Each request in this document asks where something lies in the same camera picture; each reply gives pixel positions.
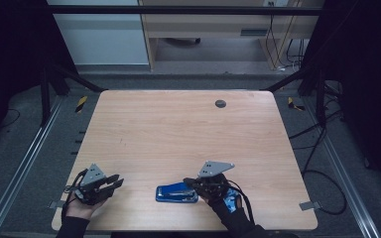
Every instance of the wooden table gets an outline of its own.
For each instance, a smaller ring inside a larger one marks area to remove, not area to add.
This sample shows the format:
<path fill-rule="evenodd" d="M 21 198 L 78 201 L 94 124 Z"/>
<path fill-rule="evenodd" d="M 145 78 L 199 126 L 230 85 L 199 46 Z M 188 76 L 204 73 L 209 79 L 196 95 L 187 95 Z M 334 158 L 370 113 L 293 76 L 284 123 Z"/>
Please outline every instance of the wooden table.
<path fill-rule="evenodd" d="M 216 107 L 218 99 L 226 106 Z M 155 200 L 158 185 L 196 178 L 208 160 L 235 165 L 224 174 L 241 186 L 264 228 L 317 227 L 315 213 L 299 207 L 310 199 L 267 91 L 104 91 L 66 184 L 92 163 L 125 178 L 95 212 L 89 230 L 224 230 L 201 199 Z M 54 229 L 60 217 L 58 209 Z"/>

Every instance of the metal rail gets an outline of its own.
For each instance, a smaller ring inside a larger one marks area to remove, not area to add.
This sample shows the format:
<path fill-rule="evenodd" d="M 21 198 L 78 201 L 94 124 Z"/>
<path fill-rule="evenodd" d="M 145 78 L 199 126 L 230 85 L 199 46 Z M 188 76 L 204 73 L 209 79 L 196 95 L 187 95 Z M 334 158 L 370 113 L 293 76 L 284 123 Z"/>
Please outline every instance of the metal rail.
<path fill-rule="evenodd" d="M 58 117 L 63 102 L 64 98 L 58 96 L 53 106 L 53 113 L 51 115 L 51 118 L 45 126 L 39 129 L 38 133 L 36 134 L 36 138 L 30 145 L 30 148 L 24 156 L 23 161 L 21 162 L 20 166 L 18 167 L 17 171 L 12 177 L 12 180 L 8 184 L 8 187 L 6 188 L 4 194 L 2 195 L 0 199 L 0 227 L 8 211 L 10 210 L 15 198 L 17 197 L 17 194 L 20 191 L 24 183 L 24 180 L 26 179 L 30 171 L 30 168 L 32 167 L 40 149 L 42 148 L 43 143 L 45 142 L 49 134 L 49 131 L 51 130 L 56 118 Z"/>
<path fill-rule="evenodd" d="M 239 6 L 25 6 L 21 11 L 41 14 L 165 14 L 165 15 L 274 15 L 320 16 L 342 11 L 306 7 L 239 7 Z"/>
<path fill-rule="evenodd" d="M 304 99 L 304 102 L 307 106 L 309 113 L 312 116 L 312 119 L 316 123 L 318 120 L 314 113 L 315 107 L 308 99 Z M 373 219 L 367 211 L 367 208 L 364 205 L 364 202 L 361 199 L 360 194 L 355 188 L 355 185 L 352 182 L 348 172 L 345 170 L 345 167 L 342 164 L 341 159 L 338 156 L 338 153 L 333 147 L 332 141 L 328 136 L 325 136 L 323 139 L 323 143 L 326 152 L 328 153 L 330 165 L 333 168 L 333 171 L 335 172 L 335 176 L 337 177 L 339 184 L 345 192 L 349 207 L 351 208 L 352 214 L 354 215 L 358 227 L 363 233 L 364 238 L 379 238 L 380 234 L 373 222 Z"/>

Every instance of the wire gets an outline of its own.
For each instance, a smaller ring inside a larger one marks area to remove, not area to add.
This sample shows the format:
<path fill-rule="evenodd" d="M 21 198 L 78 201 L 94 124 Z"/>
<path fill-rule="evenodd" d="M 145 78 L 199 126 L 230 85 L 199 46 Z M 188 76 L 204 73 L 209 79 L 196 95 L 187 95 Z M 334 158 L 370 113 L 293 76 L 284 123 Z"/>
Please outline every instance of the wire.
<path fill-rule="evenodd" d="M 336 181 L 334 179 L 332 179 L 331 177 L 327 176 L 325 173 L 322 173 L 322 172 L 319 172 L 319 171 L 314 171 L 314 170 L 306 170 L 305 174 L 308 174 L 308 173 L 321 175 L 321 176 L 327 178 L 330 182 L 332 182 L 339 189 L 339 192 L 342 195 L 342 199 L 343 199 L 344 204 L 342 205 L 341 209 L 339 209 L 337 211 L 330 211 L 330 210 L 326 210 L 323 207 L 321 207 L 321 208 L 319 208 L 319 210 L 323 211 L 324 213 L 330 214 L 330 215 L 340 215 L 340 214 L 342 214 L 346 210 L 348 202 L 347 202 L 347 198 L 346 198 L 345 193 L 342 190 L 341 186 L 338 183 L 336 183 Z"/>
<path fill-rule="evenodd" d="M 253 218 L 252 206 L 250 205 L 250 201 L 249 201 L 249 198 L 247 197 L 247 195 L 243 192 L 242 189 L 239 189 L 240 188 L 239 185 L 237 185 L 239 188 L 236 188 L 232 185 L 227 185 L 227 184 L 224 184 L 224 185 L 230 189 L 233 189 L 233 190 L 239 192 L 243 196 L 244 203 L 246 204 L 246 207 L 247 207 L 247 213 L 249 214 L 249 220 L 252 222 L 252 224 L 255 225 L 255 219 Z"/>
<path fill-rule="evenodd" d="M 294 56 L 290 56 L 290 54 L 289 54 L 290 47 L 293 44 L 293 39 L 290 39 L 289 46 L 287 47 L 286 57 L 287 57 L 287 60 L 292 63 L 292 67 L 293 67 L 293 71 L 294 72 L 296 72 L 295 64 L 299 67 L 299 69 L 300 69 L 300 66 L 302 64 L 302 60 L 303 60 L 303 57 L 304 57 L 304 51 L 305 51 L 304 50 L 304 43 L 305 43 L 305 40 L 301 39 L 301 43 L 300 43 L 300 46 L 299 46 L 299 54 L 298 55 L 294 55 Z"/>
<path fill-rule="evenodd" d="M 338 99 L 330 99 L 330 101 L 328 101 L 328 102 L 324 105 L 324 107 L 326 108 L 327 105 L 329 105 L 331 102 L 336 102 L 336 103 L 338 103 Z"/>
<path fill-rule="evenodd" d="M 272 55 L 271 55 L 271 53 L 270 53 L 270 51 L 269 51 L 269 48 L 268 48 L 268 39 L 269 39 L 269 35 L 270 35 L 270 33 L 271 33 L 271 37 L 272 37 L 272 40 L 273 40 L 273 43 L 274 43 L 274 47 L 275 47 L 275 52 L 276 52 L 276 54 L 277 54 L 277 60 L 278 60 L 278 62 L 279 62 L 283 67 L 288 67 L 288 66 L 290 66 L 290 65 L 284 64 L 284 63 L 282 63 L 281 60 L 280 60 L 280 55 L 278 54 L 277 43 L 276 43 L 276 41 L 275 41 L 274 32 L 273 32 L 273 30 L 272 30 L 272 24 L 273 24 L 273 22 L 274 22 L 274 15 L 271 15 L 270 27 L 269 27 L 269 31 L 268 31 L 267 38 L 266 38 L 266 42 L 265 42 L 265 45 L 266 45 L 266 48 L 267 48 L 267 52 L 268 52 L 268 55 L 269 55 L 269 57 L 270 57 L 270 59 L 271 59 L 271 62 L 272 62 L 273 67 L 274 67 L 274 68 L 277 68 L 276 65 L 275 65 L 275 63 L 274 63 L 274 61 L 272 60 Z"/>
<path fill-rule="evenodd" d="M 240 190 L 242 189 L 242 188 L 240 188 L 240 186 L 236 182 L 234 182 L 232 180 L 227 180 L 227 181 L 233 183 L 234 185 L 236 185 Z"/>
<path fill-rule="evenodd" d="M 309 155 L 308 160 L 306 161 L 305 166 L 303 167 L 302 178 L 305 177 L 305 172 L 308 169 L 308 165 L 311 162 L 312 157 L 314 156 L 314 152 L 317 149 L 318 144 L 320 143 L 322 137 L 324 137 L 325 132 L 326 132 L 326 127 L 322 128 L 322 130 L 320 131 L 319 137 L 317 138 L 317 141 L 315 142 L 314 148 L 312 149 L 311 154 Z"/>
<path fill-rule="evenodd" d="M 326 117 L 326 120 L 329 120 L 330 118 L 332 118 L 333 116 L 335 116 L 335 115 L 337 115 L 337 114 L 339 114 L 341 112 L 342 112 L 341 110 L 337 110 L 337 111 L 333 112 L 332 114 L 330 114 L 329 116 Z M 295 139 L 297 137 L 300 137 L 300 136 L 302 136 L 302 135 L 312 131 L 314 128 L 316 128 L 319 125 L 320 125 L 320 123 L 316 123 L 313 126 L 303 130 L 302 132 L 299 132 L 296 135 L 290 136 L 289 139 L 291 140 L 291 139 Z"/>
<path fill-rule="evenodd" d="M 333 115 L 336 115 L 337 113 L 339 113 L 340 110 L 338 111 L 335 111 L 333 112 L 332 114 L 330 114 L 329 116 L 326 117 L 326 122 L 328 122 L 328 119 L 331 118 Z M 295 135 L 296 137 L 298 136 L 301 136 L 303 134 L 305 134 L 306 132 L 309 132 L 311 131 L 312 129 L 314 129 L 317 125 L 319 125 L 319 123 L 316 123 L 314 124 L 314 126 L 304 130 L 303 132 L 301 133 L 298 133 L 297 135 Z M 326 175 L 325 173 L 322 173 L 322 172 L 319 172 L 319 171 L 315 171 L 315 170 L 308 170 L 308 166 L 312 160 L 312 157 L 318 147 L 318 145 L 321 143 L 321 141 L 323 140 L 323 138 L 325 137 L 326 135 L 326 127 L 324 126 L 321 131 L 320 131 L 320 134 L 317 138 L 317 141 L 315 142 L 315 144 L 313 146 L 311 146 L 310 148 L 313 148 L 311 150 L 311 153 L 309 154 L 309 157 L 301 171 L 301 174 L 302 174 L 302 178 L 305 179 L 305 175 L 308 174 L 308 173 L 313 173 L 313 174 L 317 174 L 317 175 L 321 175 L 323 177 L 325 177 L 326 179 L 328 179 L 330 182 L 332 182 L 338 189 L 339 189 L 339 192 L 341 193 L 342 195 L 342 199 L 343 199 L 343 205 L 342 207 L 337 210 L 337 211 L 330 211 L 330 210 L 327 210 L 327 209 L 324 209 L 323 207 L 319 208 L 319 210 L 321 210 L 322 212 L 324 213 L 327 213 L 327 214 L 330 214 L 330 215 L 340 215 L 342 214 L 345 210 L 346 210 L 346 207 L 347 207 L 347 199 L 346 199 L 346 196 L 345 196 L 345 193 L 344 191 L 342 190 L 341 186 L 334 180 L 332 179 L 330 176 Z"/>
<path fill-rule="evenodd" d="M 73 180 L 72 185 L 68 185 L 68 186 L 66 186 L 66 187 L 64 188 L 64 191 L 63 191 L 63 192 L 68 193 L 68 195 L 67 195 L 67 199 L 66 199 L 66 201 L 64 202 L 63 207 L 62 207 L 62 212 L 61 212 L 61 221 L 62 221 L 62 223 L 64 223 L 64 218 L 66 217 L 67 207 L 69 206 L 69 204 L 70 204 L 71 202 L 73 202 L 74 200 L 76 200 L 76 197 L 75 197 L 73 200 L 70 200 L 70 197 L 71 197 L 71 195 L 72 195 L 72 192 L 75 191 L 75 189 L 76 189 L 76 187 L 75 187 L 75 186 L 76 186 L 76 182 L 79 180 L 79 178 L 84 177 L 84 175 L 86 174 L 87 171 L 88 171 L 88 169 L 85 169 L 85 170 L 83 170 L 82 172 L 80 172 L 80 173 L 76 176 L 76 178 Z"/>
<path fill-rule="evenodd" d="M 1 128 L 4 128 L 4 127 L 7 127 L 7 126 L 10 126 L 10 125 L 14 124 L 20 118 L 20 116 L 21 116 L 21 112 L 19 110 L 8 109 L 8 111 L 15 111 L 15 112 L 17 112 L 17 117 L 14 120 L 12 120 L 11 122 L 9 122 L 9 123 L 7 123 L 5 125 L 2 125 Z"/>
<path fill-rule="evenodd" d="M 324 89 L 325 89 L 327 94 L 330 94 L 332 96 L 337 97 L 337 96 L 341 95 L 341 92 L 339 91 L 339 89 L 340 89 L 339 88 L 339 84 L 338 84 L 338 90 L 334 89 L 333 87 L 331 87 L 331 86 L 329 86 L 327 84 L 324 85 Z"/>
<path fill-rule="evenodd" d="M 312 148 L 313 146 L 307 146 L 307 147 L 297 147 L 297 148 L 293 148 L 293 151 L 296 151 L 296 150 L 305 150 L 305 149 L 309 149 L 309 148 Z"/>

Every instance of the black glove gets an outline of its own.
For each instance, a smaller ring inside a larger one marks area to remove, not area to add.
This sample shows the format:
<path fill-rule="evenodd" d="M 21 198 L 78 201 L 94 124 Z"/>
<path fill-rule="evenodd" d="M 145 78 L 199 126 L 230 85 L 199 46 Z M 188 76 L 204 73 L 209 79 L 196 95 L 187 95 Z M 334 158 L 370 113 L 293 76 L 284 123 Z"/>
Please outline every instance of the black glove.
<path fill-rule="evenodd" d="M 231 188 L 223 199 L 209 200 L 208 205 L 217 214 L 232 237 L 241 237 L 256 227 L 247 219 L 246 213 L 241 207 L 241 195 Z"/>

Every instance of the black cable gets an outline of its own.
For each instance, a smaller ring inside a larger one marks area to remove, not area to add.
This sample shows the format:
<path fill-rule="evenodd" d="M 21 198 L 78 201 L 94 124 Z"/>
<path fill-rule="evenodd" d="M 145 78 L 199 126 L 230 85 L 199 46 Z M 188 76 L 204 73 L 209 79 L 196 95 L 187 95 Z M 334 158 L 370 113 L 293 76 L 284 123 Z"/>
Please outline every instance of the black cable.
<path fill-rule="evenodd" d="M 7 127 L 7 126 L 10 126 L 10 125 L 14 124 L 14 122 L 16 122 L 20 118 L 20 116 L 21 116 L 21 112 L 19 110 L 8 109 L 8 111 L 15 111 L 15 112 L 17 112 L 17 117 L 14 120 L 12 120 L 10 123 L 2 125 L 1 128 L 4 128 L 4 127 Z"/>
<path fill-rule="evenodd" d="M 250 201 L 249 201 L 249 198 L 247 197 L 247 195 L 239 188 L 236 188 L 232 185 L 226 185 L 226 186 L 228 186 L 228 188 L 230 188 L 232 190 L 239 192 L 243 196 L 244 203 L 246 204 L 246 207 L 247 207 L 247 213 L 249 215 L 249 220 L 250 220 L 250 222 L 252 222 L 252 224 L 255 225 L 255 219 L 253 218 L 252 206 L 250 205 Z"/>
<path fill-rule="evenodd" d="M 321 176 L 327 178 L 330 182 L 332 182 L 339 189 L 339 192 L 341 193 L 342 199 L 344 201 L 344 204 L 342 205 L 342 208 L 339 209 L 338 211 L 326 210 L 323 207 L 319 208 L 319 210 L 323 211 L 324 213 L 330 214 L 330 215 L 340 215 L 340 214 L 342 214 L 346 210 L 347 203 L 348 203 L 347 202 L 347 198 L 345 196 L 345 193 L 342 190 L 342 187 L 338 183 L 336 183 L 336 181 L 334 179 L 332 179 L 331 177 L 327 176 L 325 173 L 322 173 L 322 172 L 319 172 L 319 171 L 314 171 L 314 170 L 306 170 L 305 174 L 307 174 L 307 173 L 318 174 L 318 175 L 321 175 Z"/>
<path fill-rule="evenodd" d="M 312 148 L 314 146 L 307 146 L 307 147 L 297 147 L 297 148 L 293 148 L 293 151 L 296 151 L 296 150 L 304 150 L 304 149 L 309 149 L 309 148 Z"/>
<path fill-rule="evenodd" d="M 325 89 L 325 92 L 327 94 L 330 94 L 332 96 L 338 97 L 338 96 L 342 95 L 341 92 L 333 89 L 331 86 L 329 86 L 327 84 L 324 85 L 324 89 Z"/>
<path fill-rule="evenodd" d="M 326 132 L 326 127 L 322 128 L 322 130 L 320 131 L 319 137 L 317 138 L 317 141 L 315 142 L 314 148 L 311 150 L 311 153 L 309 154 L 308 160 L 306 161 L 305 166 L 302 169 L 302 178 L 305 177 L 305 172 L 308 169 L 308 165 L 311 162 L 312 157 L 314 156 L 314 152 L 317 149 L 318 144 L 321 141 L 321 138 L 324 137 L 325 132 Z"/>
<path fill-rule="evenodd" d="M 293 39 L 290 39 L 289 46 L 287 47 L 287 51 L 286 51 L 286 57 L 287 57 L 288 61 L 291 61 L 289 59 L 289 50 L 290 50 L 290 47 L 292 46 L 292 44 L 293 44 Z"/>
<path fill-rule="evenodd" d="M 206 185 L 207 186 L 225 186 L 227 188 L 230 188 L 232 190 L 235 190 L 235 191 L 239 192 L 243 196 L 244 203 L 246 204 L 247 213 L 249 215 L 250 222 L 252 222 L 252 224 L 256 225 L 255 224 L 255 219 L 253 218 L 252 206 L 250 205 L 249 198 L 247 197 L 247 195 L 243 192 L 243 190 L 240 188 L 240 186 L 236 182 L 234 182 L 232 180 L 227 180 L 227 181 L 232 182 L 233 184 L 235 184 L 239 188 L 236 188 L 236 187 L 234 187 L 234 186 L 232 186 L 230 184 L 224 184 L 224 183 L 208 183 Z"/>
<path fill-rule="evenodd" d="M 330 99 L 330 101 L 328 101 L 328 102 L 324 105 L 324 107 L 326 108 L 327 105 L 329 105 L 329 103 L 331 103 L 331 102 L 336 102 L 336 103 L 338 103 L 338 100 L 337 100 L 337 99 Z"/>
<path fill-rule="evenodd" d="M 300 39 L 300 46 L 299 46 L 299 70 L 300 70 L 300 67 L 302 66 L 303 57 L 305 56 L 304 51 L 305 51 L 305 39 Z"/>
<path fill-rule="evenodd" d="M 332 115 L 335 115 L 335 113 L 338 113 L 338 112 L 340 112 L 340 110 L 338 110 L 338 111 L 332 113 L 331 115 L 329 115 L 328 117 L 326 117 L 326 120 L 327 120 L 328 118 L 330 118 Z M 311 130 L 311 128 L 315 128 L 317 125 L 318 125 L 318 123 L 315 124 L 313 127 L 308 128 L 308 129 Z M 327 214 L 330 214 L 330 215 L 339 215 L 339 214 L 342 214 L 342 213 L 346 210 L 346 207 L 347 207 L 347 199 L 346 199 L 345 193 L 344 193 L 344 191 L 342 190 L 341 186 L 339 186 L 339 185 L 337 184 L 337 182 L 336 182 L 335 180 L 333 180 L 331 177 L 329 177 L 328 175 L 326 175 L 326 174 L 324 174 L 324 173 L 322 173 L 322 172 L 315 171 L 315 170 L 308 170 L 308 166 L 309 166 L 309 163 L 310 163 L 311 160 L 312 160 L 312 157 L 313 157 L 313 155 L 314 155 L 314 152 L 315 152 L 315 150 L 317 149 L 317 147 L 318 147 L 319 143 L 321 142 L 321 140 L 323 140 L 323 138 L 324 138 L 324 136 L 325 136 L 325 133 L 326 133 L 326 127 L 323 127 L 322 130 L 320 131 L 320 134 L 319 134 L 319 137 L 317 138 L 317 141 L 316 141 L 315 144 L 313 145 L 313 149 L 312 149 L 311 153 L 309 154 L 308 160 L 306 161 L 305 166 L 304 166 L 304 168 L 302 169 L 301 174 L 302 174 L 302 178 L 303 178 L 303 179 L 305 179 L 305 174 L 307 174 L 307 173 L 314 173 L 314 174 L 322 175 L 322 176 L 324 176 L 326 179 L 328 179 L 330 182 L 332 182 L 332 183 L 339 189 L 339 191 L 340 191 L 340 193 L 341 193 L 341 195 L 342 195 L 342 198 L 343 198 L 343 205 L 342 205 L 342 208 L 341 208 L 341 209 L 339 209 L 338 211 L 330 211 L 330 210 L 326 210 L 326 209 L 324 209 L 324 208 L 322 208 L 322 207 L 319 208 L 319 210 L 321 210 L 321 211 L 323 211 L 323 212 L 325 212 L 325 213 L 327 213 Z"/>
<path fill-rule="evenodd" d="M 64 218 L 66 217 L 66 212 L 67 212 L 67 207 L 69 206 L 69 204 L 71 202 L 73 202 L 74 200 L 76 200 L 76 198 L 74 198 L 73 200 L 70 200 L 70 197 L 72 195 L 72 193 L 75 191 L 75 186 L 76 186 L 76 183 L 77 181 L 79 180 L 79 178 L 83 177 L 86 172 L 88 171 L 88 169 L 85 169 L 83 170 L 82 172 L 80 172 L 76 178 L 73 180 L 73 183 L 72 185 L 67 185 L 65 188 L 64 188 L 64 193 L 68 193 L 67 195 L 67 199 L 66 201 L 64 202 L 63 204 L 63 207 L 62 207 L 62 213 L 61 213 L 61 221 L 62 223 L 64 223 Z"/>
<path fill-rule="evenodd" d="M 329 116 L 326 117 L 326 120 L 330 119 L 331 117 L 333 117 L 334 115 L 337 115 L 337 114 L 340 113 L 340 112 L 342 112 L 342 111 L 341 111 L 341 110 L 337 110 L 337 111 L 333 112 L 332 114 L 330 114 Z M 313 126 L 311 126 L 311 127 L 307 128 L 307 129 L 303 130 L 302 132 L 299 132 L 299 133 L 297 133 L 296 135 L 290 136 L 289 139 L 291 140 L 291 139 L 295 139 L 295 138 L 297 138 L 297 137 L 300 137 L 300 136 L 302 136 L 302 135 L 304 135 L 304 134 L 306 134 L 306 133 L 312 131 L 314 128 L 316 128 L 316 127 L 319 126 L 319 125 L 320 125 L 320 123 L 316 123 L 316 124 L 314 124 Z"/>
<path fill-rule="evenodd" d="M 280 55 L 278 54 L 277 43 L 276 43 L 276 41 L 275 41 L 274 32 L 273 32 L 273 30 L 272 30 L 272 24 L 273 24 L 273 22 L 274 22 L 274 15 L 271 15 L 270 27 L 269 27 L 269 31 L 268 31 L 268 34 L 267 34 L 266 44 L 265 44 L 265 45 L 266 45 L 266 48 L 267 48 L 267 52 L 268 52 L 268 55 L 269 55 L 269 57 L 270 57 L 270 59 L 271 59 L 271 62 L 272 62 L 272 64 L 273 64 L 274 68 L 276 68 L 276 66 L 275 66 L 275 64 L 274 64 L 274 61 L 272 60 L 271 53 L 269 52 L 269 49 L 268 49 L 268 38 L 269 38 L 269 35 L 270 35 L 270 33 L 271 33 L 271 37 L 272 37 L 272 40 L 273 40 L 273 43 L 274 43 L 274 47 L 275 47 L 275 52 L 276 52 L 276 54 L 277 54 L 277 60 L 278 60 L 278 62 L 279 62 L 283 67 L 288 67 L 288 66 L 290 66 L 290 65 L 284 64 L 284 63 L 282 63 L 281 60 L 280 60 Z"/>

